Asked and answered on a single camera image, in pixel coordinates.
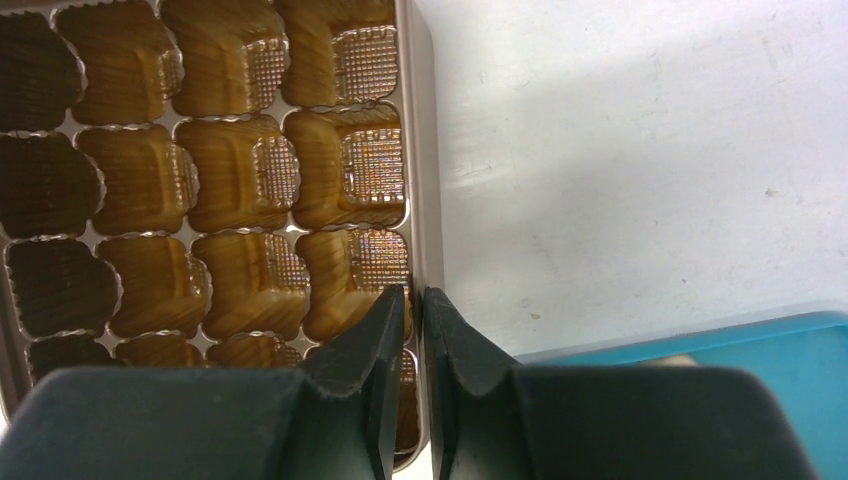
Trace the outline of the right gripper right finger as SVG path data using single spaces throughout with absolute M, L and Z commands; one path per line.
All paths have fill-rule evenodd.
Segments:
M 422 316 L 438 479 L 813 479 L 775 397 L 702 366 L 518 362 L 428 288 Z

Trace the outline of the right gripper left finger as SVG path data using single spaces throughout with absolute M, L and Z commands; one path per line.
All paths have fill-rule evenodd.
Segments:
M 1 443 L 5 479 L 388 479 L 405 298 L 294 368 L 64 369 Z

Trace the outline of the gold cookie tin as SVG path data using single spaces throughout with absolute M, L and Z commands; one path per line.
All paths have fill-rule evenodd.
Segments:
M 59 370 L 294 368 L 399 286 L 392 477 L 429 438 L 437 155 L 413 1 L 3 2 L 6 432 Z

